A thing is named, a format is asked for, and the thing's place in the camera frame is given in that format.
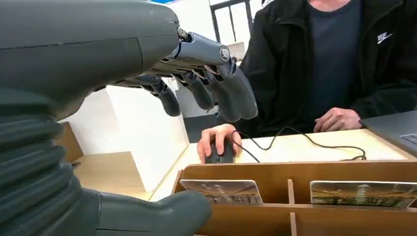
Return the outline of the person's right hand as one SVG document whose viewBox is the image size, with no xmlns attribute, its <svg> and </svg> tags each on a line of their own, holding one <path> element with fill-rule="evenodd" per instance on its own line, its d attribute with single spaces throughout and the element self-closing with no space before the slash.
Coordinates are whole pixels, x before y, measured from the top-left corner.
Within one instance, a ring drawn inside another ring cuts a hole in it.
<svg viewBox="0 0 417 236">
<path fill-rule="evenodd" d="M 225 143 L 231 143 L 234 157 L 241 154 L 242 139 L 236 128 L 231 124 L 222 124 L 207 128 L 201 132 L 201 138 L 197 143 L 197 152 L 202 164 L 213 152 L 223 155 Z"/>
</svg>

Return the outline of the person's left hand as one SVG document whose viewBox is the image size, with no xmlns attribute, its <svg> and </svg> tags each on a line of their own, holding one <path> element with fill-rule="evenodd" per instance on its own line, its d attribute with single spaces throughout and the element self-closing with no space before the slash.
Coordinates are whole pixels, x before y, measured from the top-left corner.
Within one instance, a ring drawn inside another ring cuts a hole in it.
<svg viewBox="0 0 417 236">
<path fill-rule="evenodd" d="M 333 107 L 315 119 L 314 132 L 361 129 L 360 116 L 352 109 Z"/>
</svg>

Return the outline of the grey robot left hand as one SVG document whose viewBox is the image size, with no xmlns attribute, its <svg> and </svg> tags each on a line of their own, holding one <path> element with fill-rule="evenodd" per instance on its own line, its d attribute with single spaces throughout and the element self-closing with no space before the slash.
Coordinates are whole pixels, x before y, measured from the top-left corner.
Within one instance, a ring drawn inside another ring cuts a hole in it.
<svg viewBox="0 0 417 236">
<path fill-rule="evenodd" d="M 205 110 L 254 118 L 252 87 L 227 46 L 184 31 L 147 0 L 0 3 L 0 233 L 3 236 L 193 236 L 211 216 L 206 197 L 157 202 L 83 188 L 60 124 L 108 85 L 142 88 L 165 112 L 180 107 L 163 78 L 185 83 Z"/>
</svg>

